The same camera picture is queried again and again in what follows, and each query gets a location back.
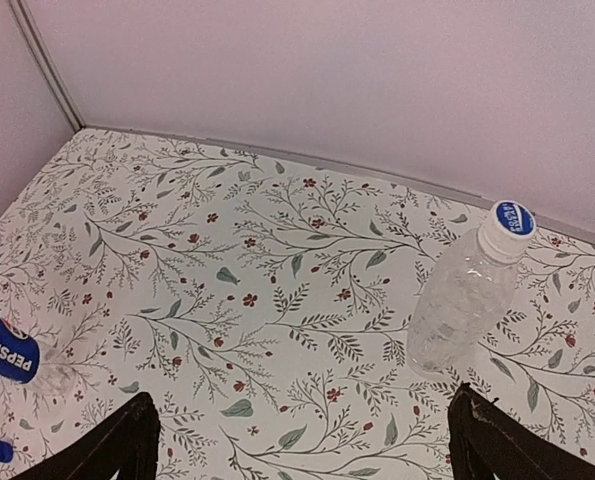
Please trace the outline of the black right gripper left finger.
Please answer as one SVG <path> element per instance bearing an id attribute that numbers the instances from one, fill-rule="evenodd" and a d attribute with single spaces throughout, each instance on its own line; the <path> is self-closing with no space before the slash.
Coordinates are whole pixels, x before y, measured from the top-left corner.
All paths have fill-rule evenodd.
<path id="1" fill-rule="evenodd" d="M 140 392 L 61 452 L 17 480 L 154 479 L 160 420 L 151 395 Z"/>

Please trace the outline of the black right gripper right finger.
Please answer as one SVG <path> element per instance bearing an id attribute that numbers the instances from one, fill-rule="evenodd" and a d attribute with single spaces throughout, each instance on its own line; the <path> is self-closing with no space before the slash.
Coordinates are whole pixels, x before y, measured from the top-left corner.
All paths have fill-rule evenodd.
<path id="1" fill-rule="evenodd" d="M 595 479 L 595 465 L 532 433 L 463 383 L 448 406 L 455 479 Z"/>

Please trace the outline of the blue bottle cap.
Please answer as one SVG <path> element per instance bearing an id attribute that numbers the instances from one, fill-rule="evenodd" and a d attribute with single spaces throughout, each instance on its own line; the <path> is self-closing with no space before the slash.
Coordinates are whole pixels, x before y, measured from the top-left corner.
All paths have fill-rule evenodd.
<path id="1" fill-rule="evenodd" d="M 8 440 L 0 440 L 0 463 L 8 464 L 14 458 L 14 446 Z"/>

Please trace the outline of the Pepsi bottle blue label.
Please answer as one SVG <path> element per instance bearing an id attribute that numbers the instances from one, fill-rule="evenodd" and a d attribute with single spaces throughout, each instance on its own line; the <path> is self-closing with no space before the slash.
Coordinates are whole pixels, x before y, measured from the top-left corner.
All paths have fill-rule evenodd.
<path id="1" fill-rule="evenodd" d="M 76 374 L 53 346 L 0 317 L 0 376 L 43 396 L 66 395 Z"/>

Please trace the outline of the clear bottle white cap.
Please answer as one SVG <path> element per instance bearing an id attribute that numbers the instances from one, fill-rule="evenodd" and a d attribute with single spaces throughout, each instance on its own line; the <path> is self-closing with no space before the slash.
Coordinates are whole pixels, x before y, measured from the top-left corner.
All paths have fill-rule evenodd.
<path id="1" fill-rule="evenodd" d="M 512 303 L 518 264 L 537 231 L 522 204 L 500 200 L 441 255 L 407 329 L 409 366 L 438 374 L 469 354 Z"/>

